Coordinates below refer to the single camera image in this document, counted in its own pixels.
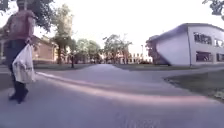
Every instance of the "tree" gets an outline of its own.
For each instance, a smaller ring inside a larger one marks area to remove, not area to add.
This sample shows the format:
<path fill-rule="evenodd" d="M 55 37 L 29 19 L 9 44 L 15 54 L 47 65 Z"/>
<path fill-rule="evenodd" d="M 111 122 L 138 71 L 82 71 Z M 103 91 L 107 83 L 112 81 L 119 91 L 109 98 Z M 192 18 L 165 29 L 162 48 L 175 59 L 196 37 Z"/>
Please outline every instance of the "tree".
<path fill-rule="evenodd" d="M 158 35 L 154 35 L 149 37 L 149 39 L 146 41 L 146 47 L 148 47 L 148 55 L 153 58 L 153 63 L 156 63 L 156 59 L 158 58 L 159 54 L 156 49 L 156 43 L 153 43 L 153 40 L 157 38 Z"/>
<path fill-rule="evenodd" d="M 70 53 L 70 60 L 71 60 L 71 67 L 74 68 L 74 61 L 75 61 L 75 51 L 77 50 L 77 45 L 76 45 L 76 41 L 74 39 L 71 39 L 68 43 L 68 46 L 71 50 L 71 53 Z"/>
<path fill-rule="evenodd" d="M 209 1 L 211 2 L 210 8 L 212 9 L 212 15 L 221 16 L 224 20 L 224 16 L 222 14 L 224 0 L 204 0 L 202 4 L 206 4 Z"/>
<path fill-rule="evenodd" d="M 94 60 L 94 63 L 96 61 L 99 61 L 99 54 L 100 54 L 100 46 L 93 40 L 89 40 L 88 44 L 88 55 L 90 57 L 90 60 Z"/>
<path fill-rule="evenodd" d="M 79 60 L 83 61 L 83 63 L 86 63 L 86 60 L 88 59 L 88 45 L 89 41 L 87 39 L 79 39 L 77 41 L 77 52 L 78 52 L 78 58 Z"/>
<path fill-rule="evenodd" d="M 10 1 L 15 0 L 0 0 L 0 10 L 7 11 Z M 36 24 L 46 31 L 50 31 L 52 24 L 52 16 L 54 9 L 50 6 L 54 0 L 27 0 L 28 9 L 32 10 L 36 15 Z"/>
<path fill-rule="evenodd" d="M 105 37 L 103 40 L 105 40 L 104 52 L 106 54 L 106 61 L 111 59 L 113 63 L 115 63 L 119 59 L 118 55 L 122 54 L 124 63 L 128 62 L 128 46 L 132 44 L 132 42 L 121 39 L 120 36 L 116 34 Z"/>
<path fill-rule="evenodd" d="M 72 40 L 73 15 L 70 12 L 68 6 L 63 4 L 56 10 L 52 21 L 56 27 L 56 34 L 52 40 L 58 45 L 58 64 L 62 63 L 62 50 L 66 51 L 66 47 Z"/>
<path fill-rule="evenodd" d="M 122 53 L 122 56 L 123 56 L 123 63 L 124 64 L 128 64 L 128 58 L 129 58 L 129 50 L 128 50 L 128 46 L 131 45 L 132 42 L 130 41 L 121 41 L 120 42 L 120 52 Z"/>
<path fill-rule="evenodd" d="M 104 46 L 104 51 L 106 54 L 106 61 L 112 60 L 113 63 L 116 62 L 117 60 L 117 55 L 120 50 L 120 36 L 116 34 L 112 34 L 109 37 L 103 38 L 105 40 L 105 46 Z"/>
<path fill-rule="evenodd" d="M 84 63 L 87 59 L 94 60 L 94 62 L 100 59 L 100 46 L 93 40 L 79 39 L 77 41 L 77 55 L 79 60 Z"/>

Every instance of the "roof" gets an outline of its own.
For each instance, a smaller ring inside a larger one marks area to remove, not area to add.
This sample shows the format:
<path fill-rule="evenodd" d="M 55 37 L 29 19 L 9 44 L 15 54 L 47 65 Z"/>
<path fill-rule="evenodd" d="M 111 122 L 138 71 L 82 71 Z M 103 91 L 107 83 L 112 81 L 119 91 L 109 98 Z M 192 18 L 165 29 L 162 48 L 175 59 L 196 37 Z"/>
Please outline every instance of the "roof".
<path fill-rule="evenodd" d="M 197 27 L 198 26 L 199 27 L 211 27 L 211 28 L 215 28 L 215 29 L 218 29 L 218 30 L 224 32 L 224 29 L 222 29 L 220 27 L 217 27 L 217 26 L 214 26 L 214 25 L 211 25 L 211 24 L 207 24 L 207 23 L 184 23 L 184 24 L 181 24 L 181 25 L 177 26 L 176 28 L 174 28 L 170 31 L 167 31 L 167 32 L 159 35 L 158 37 L 152 39 L 151 41 L 158 42 L 158 41 L 161 41 L 161 40 L 171 38 L 173 36 L 176 36 L 178 34 L 186 32 L 188 27 L 195 27 L 195 26 L 197 26 Z"/>

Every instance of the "shoe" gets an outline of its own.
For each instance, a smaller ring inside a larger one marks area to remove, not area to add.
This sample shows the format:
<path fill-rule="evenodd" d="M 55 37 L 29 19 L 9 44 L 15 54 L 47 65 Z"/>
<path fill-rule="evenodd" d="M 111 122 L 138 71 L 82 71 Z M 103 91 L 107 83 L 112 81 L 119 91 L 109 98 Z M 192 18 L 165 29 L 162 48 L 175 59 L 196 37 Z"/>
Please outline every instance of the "shoe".
<path fill-rule="evenodd" d="M 9 101 L 16 100 L 17 95 L 14 93 L 12 96 L 9 96 Z"/>
<path fill-rule="evenodd" d="M 28 94 L 28 92 L 29 91 L 27 89 L 25 89 L 24 93 L 19 98 L 17 98 L 18 104 L 21 104 L 24 101 L 24 99 L 26 98 L 26 95 Z"/>

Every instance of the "gray pavement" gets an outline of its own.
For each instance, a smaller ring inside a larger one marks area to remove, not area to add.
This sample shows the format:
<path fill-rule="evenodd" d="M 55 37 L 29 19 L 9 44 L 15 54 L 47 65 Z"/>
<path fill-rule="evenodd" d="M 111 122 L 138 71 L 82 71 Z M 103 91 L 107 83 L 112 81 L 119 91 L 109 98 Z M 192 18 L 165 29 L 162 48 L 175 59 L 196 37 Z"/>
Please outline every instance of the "gray pavement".
<path fill-rule="evenodd" d="M 171 72 L 96 65 L 45 73 L 61 80 L 38 75 L 21 105 L 7 101 L 10 90 L 0 93 L 0 128 L 224 127 L 224 105 L 165 83 L 161 78 Z"/>

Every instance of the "tree trunk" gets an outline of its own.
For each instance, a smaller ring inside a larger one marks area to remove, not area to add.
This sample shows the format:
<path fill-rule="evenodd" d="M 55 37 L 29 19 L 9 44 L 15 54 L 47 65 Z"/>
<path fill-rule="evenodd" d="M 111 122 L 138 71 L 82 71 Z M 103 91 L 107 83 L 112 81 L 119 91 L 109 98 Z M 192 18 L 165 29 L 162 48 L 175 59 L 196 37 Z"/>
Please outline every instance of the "tree trunk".
<path fill-rule="evenodd" d="M 59 46 L 58 48 L 58 64 L 62 64 L 62 59 L 61 59 L 61 46 Z"/>
<path fill-rule="evenodd" d="M 75 60 L 74 60 L 74 56 L 71 57 L 71 61 L 72 61 L 71 68 L 74 68 L 74 61 L 75 61 Z"/>

